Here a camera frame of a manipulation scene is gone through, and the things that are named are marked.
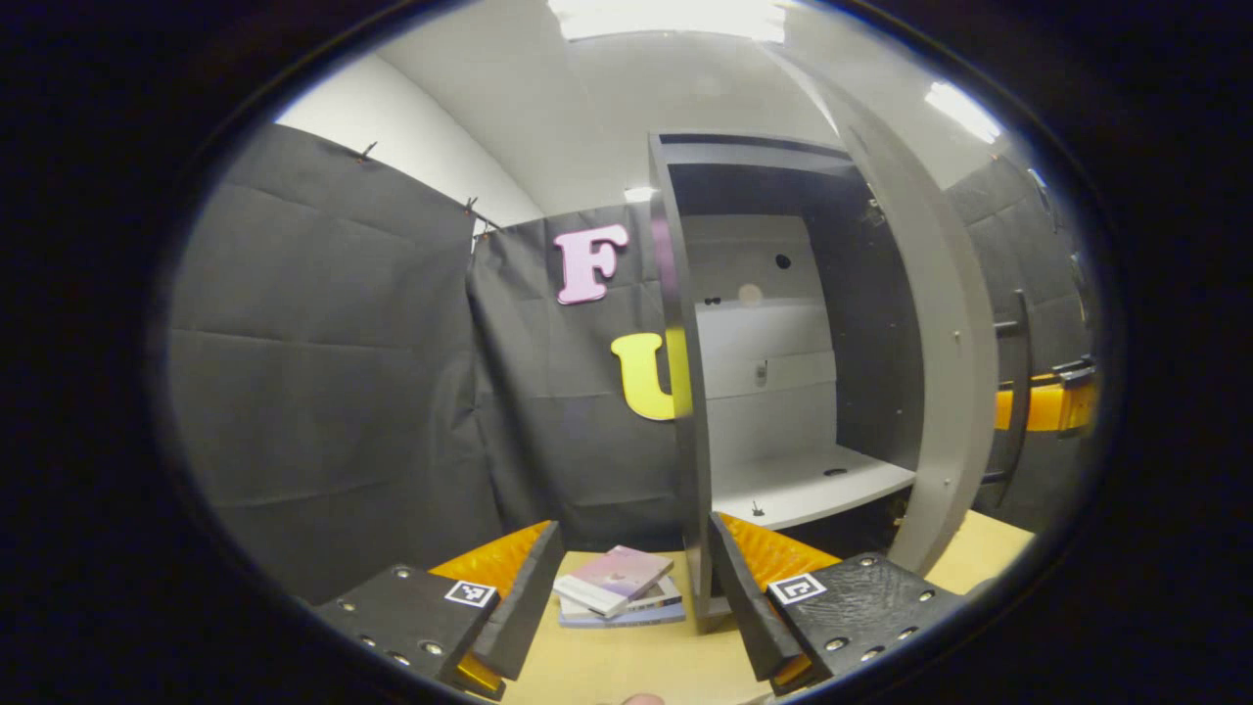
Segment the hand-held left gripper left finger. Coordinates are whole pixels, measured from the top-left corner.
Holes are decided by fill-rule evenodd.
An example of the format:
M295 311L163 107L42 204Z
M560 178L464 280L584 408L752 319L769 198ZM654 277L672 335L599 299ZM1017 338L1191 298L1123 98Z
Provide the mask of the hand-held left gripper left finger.
M436 567L386 567L313 612L411 677L497 701L528 662L565 553L546 518Z

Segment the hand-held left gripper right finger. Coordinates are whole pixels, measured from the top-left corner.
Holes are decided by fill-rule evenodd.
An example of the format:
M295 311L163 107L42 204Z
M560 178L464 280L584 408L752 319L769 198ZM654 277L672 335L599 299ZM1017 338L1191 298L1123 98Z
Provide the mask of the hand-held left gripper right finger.
M883 553L838 558L715 510L708 536L749 664L777 696L863 671L966 602Z

